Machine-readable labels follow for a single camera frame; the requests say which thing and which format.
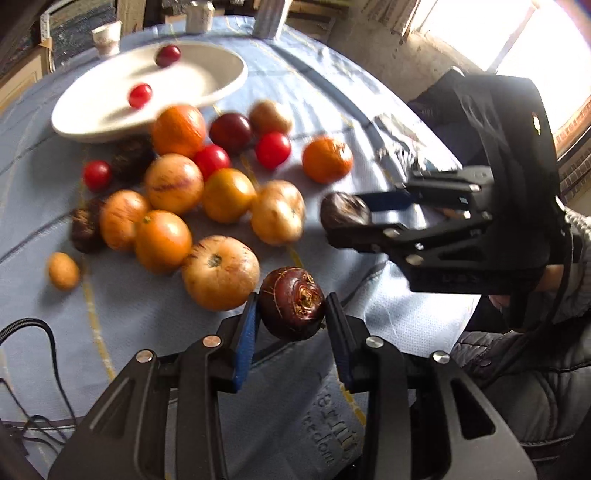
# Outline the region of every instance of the wall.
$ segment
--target wall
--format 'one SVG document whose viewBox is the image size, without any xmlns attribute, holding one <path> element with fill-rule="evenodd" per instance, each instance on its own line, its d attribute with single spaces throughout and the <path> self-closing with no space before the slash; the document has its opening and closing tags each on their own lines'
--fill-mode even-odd
<svg viewBox="0 0 591 480">
<path fill-rule="evenodd" d="M 370 72 L 402 100 L 415 98 L 455 65 L 420 35 L 411 34 L 401 45 L 400 35 L 361 13 L 365 2 L 352 0 L 348 17 L 337 20 L 328 45 Z"/>
</svg>

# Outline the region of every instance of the tangerine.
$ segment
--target tangerine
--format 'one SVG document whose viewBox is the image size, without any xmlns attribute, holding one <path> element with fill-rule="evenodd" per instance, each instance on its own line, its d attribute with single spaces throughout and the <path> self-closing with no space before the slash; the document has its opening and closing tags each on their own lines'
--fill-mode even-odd
<svg viewBox="0 0 591 480">
<path fill-rule="evenodd" d="M 203 115 L 191 105 L 169 106 L 152 127 L 152 143 L 159 155 L 177 153 L 193 158 L 206 137 Z"/>
<path fill-rule="evenodd" d="M 333 183 L 344 178 L 353 168 L 349 146 L 330 137 L 313 140 L 301 156 L 304 173 L 318 183 Z"/>
</svg>

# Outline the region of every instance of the cherry tomato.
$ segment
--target cherry tomato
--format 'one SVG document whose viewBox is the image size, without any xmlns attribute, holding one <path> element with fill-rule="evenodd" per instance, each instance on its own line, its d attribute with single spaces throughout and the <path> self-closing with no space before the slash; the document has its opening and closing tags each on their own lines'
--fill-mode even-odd
<svg viewBox="0 0 591 480">
<path fill-rule="evenodd" d="M 284 134 L 263 135 L 255 147 L 256 159 L 269 170 L 281 165 L 291 154 L 291 142 Z"/>
<path fill-rule="evenodd" d="M 93 160 L 84 167 L 82 177 L 84 184 L 91 192 L 100 192 L 110 185 L 113 174 L 111 173 L 111 166 L 107 162 Z"/>
<path fill-rule="evenodd" d="M 212 173 L 222 168 L 230 168 L 230 157 L 222 147 L 208 145 L 199 150 L 193 157 L 193 161 L 201 170 L 203 180 L 207 180 Z"/>
<path fill-rule="evenodd" d="M 176 45 L 165 45 L 156 54 L 154 61 L 161 68 L 170 67 L 181 57 L 181 51 Z"/>
<path fill-rule="evenodd" d="M 142 108 L 152 98 L 152 87 L 147 83 L 140 83 L 131 89 L 127 100 L 131 108 Z"/>
</svg>

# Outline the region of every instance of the wooden cabinet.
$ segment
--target wooden cabinet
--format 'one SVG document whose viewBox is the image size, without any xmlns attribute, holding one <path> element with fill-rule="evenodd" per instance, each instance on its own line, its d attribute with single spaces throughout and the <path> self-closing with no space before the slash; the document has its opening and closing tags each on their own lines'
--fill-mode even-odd
<svg viewBox="0 0 591 480">
<path fill-rule="evenodd" d="M 51 71 L 51 49 L 35 47 L 0 80 L 0 116 L 25 90 Z"/>
</svg>

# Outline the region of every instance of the yellow line on tablecloth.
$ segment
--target yellow line on tablecloth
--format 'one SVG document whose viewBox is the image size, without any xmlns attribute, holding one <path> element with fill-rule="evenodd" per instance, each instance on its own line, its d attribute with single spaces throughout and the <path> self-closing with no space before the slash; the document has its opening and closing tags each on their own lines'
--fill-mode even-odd
<svg viewBox="0 0 591 480">
<path fill-rule="evenodd" d="M 88 147 L 84 147 L 83 156 L 83 164 L 86 165 L 88 162 Z M 80 195 L 80 207 L 82 208 L 86 204 L 84 197 L 85 185 L 82 179 L 80 180 L 78 192 Z M 109 381 L 113 381 L 117 374 L 113 368 L 113 362 L 111 361 L 111 356 L 109 355 L 109 350 L 107 349 L 107 345 L 100 328 L 99 316 L 96 313 L 95 294 L 92 288 L 92 282 L 90 281 L 90 265 L 85 255 L 82 255 L 82 290 L 86 300 L 86 311 L 88 313 L 88 320 L 90 323 L 90 329 L 92 331 L 92 339 L 96 345 L 96 349 L 99 352 L 99 356 L 107 372 L 107 377 L 109 378 Z"/>
<path fill-rule="evenodd" d="M 230 28 L 230 30 L 234 30 L 234 32 L 240 33 L 230 26 L 230 23 L 229 23 L 227 17 L 226 17 L 226 23 L 228 24 L 228 28 Z M 257 47 L 259 47 L 262 51 L 264 51 L 265 53 L 270 55 L 271 57 L 274 57 L 276 60 L 279 60 L 279 61 L 285 63 L 287 65 L 288 70 L 290 70 L 292 73 L 296 74 L 300 78 L 304 79 L 312 87 L 312 91 L 314 93 L 316 93 L 319 96 L 322 96 L 314 84 L 310 83 L 308 81 L 308 79 L 306 79 L 306 77 L 304 77 L 300 72 L 298 72 L 295 68 L 293 68 L 291 65 L 289 65 L 284 59 L 282 59 L 278 55 L 275 55 L 273 52 L 268 51 L 266 48 L 262 48 L 258 42 L 254 42 L 254 44 Z M 221 114 L 220 109 L 216 105 L 213 105 L 213 109 L 216 111 L 216 113 L 218 115 Z M 341 112 L 339 112 L 339 115 L 343 119 L 343 121 L 345 122 L 345 124 L 347 126 L 349 126 L 351 128 L 354 127 L 351 120 L 349 120 L 347 117 L 345 117 Z M 242 161 L 242 165 L 244 165 L 244 167 L 245 167 L 246 172 L 252 173 L 252 178 L 254 178 L 254 172 L 252 172 L 252 169 L 250 168 L 250 162 L 248 161 L 248 159 L 244 155 L 241 155 L 241 161 Z M 394 179 L 392 179 L 390 174 L 383 168 L 383 166 L 381 166 L 381 165 L 379 165 L 379 166 L 380 166 L 380 169 L 382 170 L 382 172 L 384 172 L 384 175 L 387 177 L 388 181 L 391 181 L 392 183 L 394 183 Z M 288 245 L 287 251 L 290 254 L 291 259 L 293 260 L 293 263 L 295 264 L 295 266 L 299 267 L 299 268 L 304 268 L 304 265 L 301 261 L 300 256 L 298 255 L 296 249 L 293 248 L 291 245 Z M 351 409 L 353 410 L 354 415 L 357 417 L 360 424 L 363 427 L 365 427 L 365 425 L 367 424 L 367 418 L 365 417 L 365 413 L 363 413 L 363 410 L 361 410 L 361 408 L 359 408 L 359 406 L 355 402 L 355 399 L 353 398 L 353 395 L 351 395 L 351 393 L 348 392 L 348 390 L 345 388 L 345 386 L 338 380 L 338 377 L 337 377 L 337 381 L 339 382 L 340 391 L 343 394 L 343 396 L 344 396 L 345 400 L 347 401 L 347 403 L 349 404 L 349 406 L 351 407 Z"/>
<path fill-rule="evenodd" d="M 363 413 L 363 410 L 361 410 L 361 408 L 359 408 L 359 405 L 357 405 L 357 402 L 355 401 L 353 395 L 351 395 L 349 393 L 349 391 L 345 388 L 345 386 L 338 379 L 338 377 L 337 377 L 337 382 L 339 383 L 340 392 L 343 394 L 345 400 L 347 401 L 347 403 L 349 404 L 349 406 L 353 410 L 353 413 L 355 414 L 355 416 L 359 420 L 359 423 L 365 427 L 365 425 L 368 422 L 367 417 L 365 416 L 365 413 Z"/>
<path fill-rule="evenodd" d="M 218 116 L 222 114 L 222 111 L 219 109 L 217 105 L 214 104 L 212 105 L 212 107 Z M 245 154 L 240 155 L 240 161 L 242 162 L 242 166 L 244 167 L 244 170 L 246 170 L 246 175 L 252 182 L 252 185 L 254 186 L 254 188 L 258 189 L 258 180 L 256 179 L 256 175 L 254 173 L 254 170 L 252 169 L 252 165 Z M 295 266 L 299 268 L 304 268 L 304 264 L 301 262 L 301 258 L 298 255 L 296 249 L 292 245 L 287 245 L 286 250 L 289 253 L 291 259 L 293 260 Z"/>
</svg>

